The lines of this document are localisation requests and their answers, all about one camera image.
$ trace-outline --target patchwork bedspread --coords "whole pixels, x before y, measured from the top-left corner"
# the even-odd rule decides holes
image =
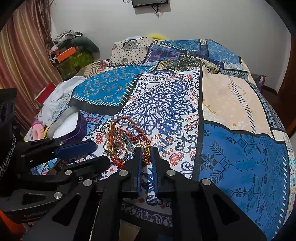
[[[117,42],[105,71],[77,86],[69,104],[112,116],[107,123],[121,116],[136,121],[172,169],[212,180],[268,240],[292,211],[296,161],[290,140],[246,64],[215,41]],[[98,145],[87,158],[100,156],[102,125],[87,139]],[[99,179],[118,171],[110,163]],[[148,165],[140,197],[124,200],[122,211],[172,227],[171,200],[157,198],[153,185]]]

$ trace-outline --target jewelry pile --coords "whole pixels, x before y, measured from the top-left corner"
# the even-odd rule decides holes
[[[120,120],[128,120],[130,123],[132,123],[133,127],[137,130],[139,133],[137,136],[133,136],[131,132],[127,132],[126,130],[122,129],[122,126],[116,127],[117,122]],[[138,124],[136,124],[133,120],[131,120],[128,117],[120,117],[116,119],[113,123],[110,123],[108,125],[105,125],[103,127],[103,132],[105,136],[108,138],[106,143],[107,148],[105,151],[108,152],[110,155],[112,161],[118,166],[119,168],[124,167],[124,162],[126,161],[128,157],[128,151],[134,153],[135,148],[134,144],[137,143],[136,147],[142,148],[142,160],[143,165],[148,165],[151,161],[151,145],[150,140],[147,139],[144,131],[139,127]],[[123,154],[124,156],[122,158],[118,157],[118,154]]]

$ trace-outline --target metal screw cap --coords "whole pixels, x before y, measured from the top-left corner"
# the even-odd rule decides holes
[[[174,171],[174,170],[172,170],[172,169],[170,169],[170,170],[167,170],[167,175],[168,176],[173,176],[173,175],[175,175],[176,174],[176,172]]]
[[[209,179],[202,179],[202,184],[205,186],[209,186],[211,184],[211,181]]]
[[[67,176],[69,176],[69,175],[72,174],[72,171],[71,171],[71,170],[67,170],[67,171],[65,171],[65,174],[66,174]]]
[[[83,182],[83,185],[85,185],[86,187],[90,186],[91,184],[92,184],[92,180],[90,180],[90,179],[86,179]]]
[[[55,199],[60,199],[62,196],[63,196],[63,194],[62,194],[61,192],[56,192],[56,193],[54,194],[54,198],[55,198]]]
[[[126,176],[127,174],[128,174],[128,171],[127,170],[121,170],[119,172],[119,175],[122,176],[122,177]]]

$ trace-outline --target curtain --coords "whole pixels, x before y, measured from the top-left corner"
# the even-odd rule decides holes
[[[50,31],[49,0],[26,0],[0,32],[0,88],[17,88],[15,117],[24,130],[38,113],[34,98],[62,81],[47,53]]]

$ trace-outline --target purple container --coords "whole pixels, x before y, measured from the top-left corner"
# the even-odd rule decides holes
[[[74,131],[69,132],[68,134],[55,138],[56,142],[72,143],[81,141],[87,134],[87,122],[84,119],[81,111],[74,106],[68,107],[65,109],[52,123],[48,128],[46,133],[46,138],[53,138],[54,132],[61,126],[61,124],[68,118],[70,115],[78,112],[77,124]]]

